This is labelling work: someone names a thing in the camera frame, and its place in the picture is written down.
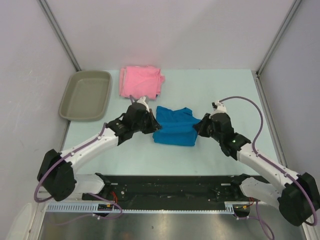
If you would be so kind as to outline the blue t shirt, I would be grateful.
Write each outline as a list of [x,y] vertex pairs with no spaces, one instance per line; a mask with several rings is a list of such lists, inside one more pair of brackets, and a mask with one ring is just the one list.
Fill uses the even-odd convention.
[[193,147],[198,137],[194,125],[201,120],[193,116],[193,111],[187,107],[171,110],[163,106],[156,108],[156,120],[161,129],[154,132],[155,143]]

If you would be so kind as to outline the beige plastic tray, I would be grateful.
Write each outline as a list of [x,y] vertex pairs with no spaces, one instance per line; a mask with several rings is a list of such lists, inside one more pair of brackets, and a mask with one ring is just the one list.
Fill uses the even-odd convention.
[[59,106],[63,119],[99,121],[105,115],[112,89],[112,76],[103,70],[84,70],[68,80]]

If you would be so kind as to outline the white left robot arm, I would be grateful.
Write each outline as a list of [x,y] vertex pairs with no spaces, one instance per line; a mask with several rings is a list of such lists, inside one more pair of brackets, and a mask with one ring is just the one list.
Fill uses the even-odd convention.
[[104,123],[98,134],[79,145],[60,152],[54,149],[47,151],[37,175],[34,200],[42,202],[38,198],[40,188],[44,188],[57,202],[72,194],[94,194],[100,200],[107,199],[111,188],[105,177],[100,173],[78,174],[80,168],[104,151],[131,139],[137,132],[147,135],[161,128],[152,109],[134,102],[120,117]]

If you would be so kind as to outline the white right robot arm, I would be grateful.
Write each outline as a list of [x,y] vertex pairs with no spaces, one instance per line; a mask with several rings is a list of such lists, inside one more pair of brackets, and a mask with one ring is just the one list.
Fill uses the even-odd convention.
[[267,180],[267,183],[263,183],[245,176],[242,182],[230,188],[230,194],[235,200],[253,197],[278,209],[294,226],[306,223],[310,217],[313,217],[311,225],[317,225],[320,193],[312,175],[307,172],[299,174],[267,159],[254,149],[247,137],[234,131],[227,113],[206,113],[193,128],[199,136],[213,138],[218,142],[227,157],[247,165]]

